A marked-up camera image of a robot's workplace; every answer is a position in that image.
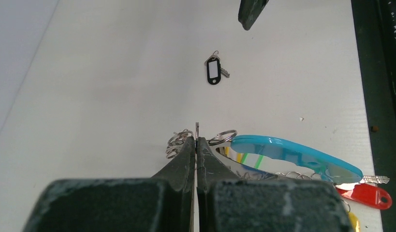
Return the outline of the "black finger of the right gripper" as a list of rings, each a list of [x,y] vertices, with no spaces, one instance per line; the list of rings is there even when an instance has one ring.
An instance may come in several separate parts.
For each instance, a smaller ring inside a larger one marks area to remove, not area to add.
[[[243,29],[249,31],[269,0],[241,0],[238,21]]]

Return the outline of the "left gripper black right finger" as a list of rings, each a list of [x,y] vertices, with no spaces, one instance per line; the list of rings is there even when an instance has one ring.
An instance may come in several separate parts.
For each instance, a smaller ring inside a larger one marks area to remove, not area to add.
[[[352,232],[339,194],[318,180],[245,180],[197,141],[202,232]]]

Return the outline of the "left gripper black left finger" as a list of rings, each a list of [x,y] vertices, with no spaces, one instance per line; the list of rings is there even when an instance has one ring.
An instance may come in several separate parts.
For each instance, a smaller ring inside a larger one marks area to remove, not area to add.
[[[195,140],[150,178],[60,179],[38,198],[26,232],[191,232]]]

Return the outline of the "blue keyring with keys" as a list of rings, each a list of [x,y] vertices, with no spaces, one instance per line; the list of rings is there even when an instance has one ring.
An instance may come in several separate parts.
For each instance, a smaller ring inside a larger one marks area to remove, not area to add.
[[[371,142],[369,141],[369,129],[367,120],[355,120],[348,122],[309,123],[304,118],[299,118],[289,123],[283,121],[245,121],[245,120],[203,120],[200,119],[200,136],[210,139],[215,134],[237,130],[238,135],[254,134],[269,137],[277,137],[293,141],[321,152],[337,157],[359,168],[363,174],[374,175],[374,162],[372,157]],[[165,134],[169,138],[172,132],[183,129],[194,130],[195,121],[181,122],[171,121],[164,124]],[[259,168],[267,172],[286,173],[296,171],[302,174],[312,175],[312,170],[296,166],[288,161],[279,161],[271,158],[263,158]],[[363,232],[385,232],[386,219],[381,219],[380,210],[352,203],[352,211],[361,222]]]

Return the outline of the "black key with tag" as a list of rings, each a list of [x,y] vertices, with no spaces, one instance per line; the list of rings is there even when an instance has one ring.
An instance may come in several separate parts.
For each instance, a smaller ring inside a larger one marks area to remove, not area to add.
[[[215,50],[205,61],[206,79],[210,85],[217,85],[222,77],[229,78],[230,74],[221,66],[219,51]]]

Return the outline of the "black mounting base rail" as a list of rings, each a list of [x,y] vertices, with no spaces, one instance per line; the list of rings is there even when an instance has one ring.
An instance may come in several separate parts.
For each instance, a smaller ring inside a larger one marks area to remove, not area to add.
[[[381,228],[396,232],[396,0],[354,0],[352,13],[374,170],[391,179]]]

